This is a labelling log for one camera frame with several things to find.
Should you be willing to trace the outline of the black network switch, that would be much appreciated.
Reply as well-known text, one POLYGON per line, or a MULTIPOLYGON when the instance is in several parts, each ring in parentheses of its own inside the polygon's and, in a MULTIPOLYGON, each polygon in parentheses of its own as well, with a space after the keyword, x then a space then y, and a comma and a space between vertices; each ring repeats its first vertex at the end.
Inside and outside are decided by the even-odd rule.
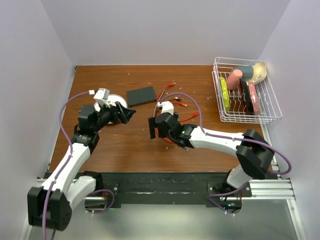
POLYGON ((129 90, 126 92, 130 107, 156 102, 157 96, 152 86, 129 90))

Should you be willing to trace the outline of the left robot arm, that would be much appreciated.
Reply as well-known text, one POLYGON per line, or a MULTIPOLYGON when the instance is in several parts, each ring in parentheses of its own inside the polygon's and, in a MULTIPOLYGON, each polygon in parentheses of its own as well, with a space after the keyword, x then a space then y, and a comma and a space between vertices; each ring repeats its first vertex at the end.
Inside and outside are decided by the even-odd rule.
POLYGON ((78 124, 65 156, 41 186, 32 187, 27 193, 31 226, 63 231, 71 221, 73 210, 86 196, 99 196, 103 192, 104 184, 98 172, 74 179, 96 148, 99 131, 109 123, 127 124, 135 113, 118 101, 111 105, 86 104, 80 108, 78 124))

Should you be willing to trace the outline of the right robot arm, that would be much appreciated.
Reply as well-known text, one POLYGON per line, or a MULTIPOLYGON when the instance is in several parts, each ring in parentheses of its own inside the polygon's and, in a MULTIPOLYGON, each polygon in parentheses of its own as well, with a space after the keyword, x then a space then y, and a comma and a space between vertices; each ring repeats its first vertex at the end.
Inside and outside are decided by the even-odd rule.
POLYGON ((215 187, 215 194, 235 196, 250 180, 264 180, 269 171, 274 151, 253 129, 245 133, 228 133, 202 129, 195 124, 181 124, 178 114, 165 112, 148 118, 150 138, 168 138, 177 146, 210 149, 236 157, 239 165, 229 171, 222 183, 215 187))

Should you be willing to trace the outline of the white round patterned plate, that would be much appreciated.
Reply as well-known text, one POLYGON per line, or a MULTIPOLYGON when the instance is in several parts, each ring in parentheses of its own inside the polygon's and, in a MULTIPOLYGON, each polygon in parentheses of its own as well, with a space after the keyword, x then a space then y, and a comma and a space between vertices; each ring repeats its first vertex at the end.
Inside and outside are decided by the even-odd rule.
POLYGON ((107 105, 111 107, 111 111, 114 113, 114 116, 108 122, 108 125, 123 123, 125 119, 125 109, 128 108, 126 100, 118 94, 110 94, 106 102, 107 105))

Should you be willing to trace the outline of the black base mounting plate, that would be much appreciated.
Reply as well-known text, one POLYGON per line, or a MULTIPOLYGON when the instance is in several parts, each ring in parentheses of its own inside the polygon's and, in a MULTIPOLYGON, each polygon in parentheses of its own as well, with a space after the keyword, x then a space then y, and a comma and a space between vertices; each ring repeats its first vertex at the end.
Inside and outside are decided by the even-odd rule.
POLYGON ((104 204, 112 208, 122 205, 206 205, 211 200, 224 209, 241 208, 241 198, 251 197, 247 184, 234 192, 227 185, 226 172, 80 172, 77 178, 97 178, 97 189, 111 193, 95 193, 85 200, 85 206, 101 209, 104 204))

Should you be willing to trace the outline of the yellow-green plate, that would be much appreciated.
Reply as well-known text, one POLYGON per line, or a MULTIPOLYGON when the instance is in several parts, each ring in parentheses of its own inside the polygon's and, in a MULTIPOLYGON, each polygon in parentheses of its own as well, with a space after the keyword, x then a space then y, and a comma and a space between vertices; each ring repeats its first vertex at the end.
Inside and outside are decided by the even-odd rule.
POLYGON ((230 97, 229 97, 227 82, 226 82, 226 79, 222 76, 219 77, 219 80, 220 80, 220 85, 221 85, 224 108, 225 108, 226 112, 229 112, 230 111, 230 97))

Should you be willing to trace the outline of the pink cup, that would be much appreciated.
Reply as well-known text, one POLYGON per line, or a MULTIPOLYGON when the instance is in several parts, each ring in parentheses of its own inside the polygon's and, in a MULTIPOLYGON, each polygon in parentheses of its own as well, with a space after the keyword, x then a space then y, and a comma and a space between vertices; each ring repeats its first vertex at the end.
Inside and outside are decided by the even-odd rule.
POLYGON ((240 79, 243 76, 243 72, 239 69, 234 69, 226 80, 226 85, 229 90, 235 90, 240 84, 240 79))

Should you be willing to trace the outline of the pink plate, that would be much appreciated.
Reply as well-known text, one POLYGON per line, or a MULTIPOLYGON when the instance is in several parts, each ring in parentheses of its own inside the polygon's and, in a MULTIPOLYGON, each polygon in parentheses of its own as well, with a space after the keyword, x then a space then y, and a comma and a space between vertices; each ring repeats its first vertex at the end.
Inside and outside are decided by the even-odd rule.
POLYGON ((250 98, 251 98, 251 103, 252 103, 254 114, 256 116, 258 116, 261 113, 259 99, 258 99, 258 94, 256 92, 255 84, 251 80, 248 81, 248 89, 249 89, 249 93, 250 93, 250 98))

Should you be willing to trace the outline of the dark green cup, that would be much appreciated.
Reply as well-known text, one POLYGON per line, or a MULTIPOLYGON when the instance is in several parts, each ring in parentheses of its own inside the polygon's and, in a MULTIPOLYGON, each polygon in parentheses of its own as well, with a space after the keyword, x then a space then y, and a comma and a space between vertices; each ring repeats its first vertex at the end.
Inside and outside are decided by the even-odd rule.
POLYGON ((233 71, 235 70, 240 70, 242 72, 242 78, 245 80, 252 79, 254 75, 254 68, 252 65, 236 66, 233 68, 233 71))

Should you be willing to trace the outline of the beige bowl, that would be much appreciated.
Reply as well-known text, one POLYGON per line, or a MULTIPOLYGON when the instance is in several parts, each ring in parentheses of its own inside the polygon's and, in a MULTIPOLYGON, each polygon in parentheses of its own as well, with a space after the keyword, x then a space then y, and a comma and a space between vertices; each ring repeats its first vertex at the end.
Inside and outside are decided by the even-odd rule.
POLYGON ((253 67, 253 75, 252 75, 251 81, 254 84, 258 84, 262 82, 267 76, 266 64, 263 61, 261 61, 261 62, 257 62, 252 67, 253 67))

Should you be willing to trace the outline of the aluminium frame rail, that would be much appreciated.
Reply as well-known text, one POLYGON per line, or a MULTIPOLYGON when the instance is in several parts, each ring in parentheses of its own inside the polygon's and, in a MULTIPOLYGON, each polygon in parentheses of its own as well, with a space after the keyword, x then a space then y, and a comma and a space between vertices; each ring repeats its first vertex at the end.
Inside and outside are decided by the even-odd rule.
POLYGON ((105 213, 73 212, 57 240, 304 240, 290 180, 252 180, 241 208, 206 205, 123 204, 105 213))

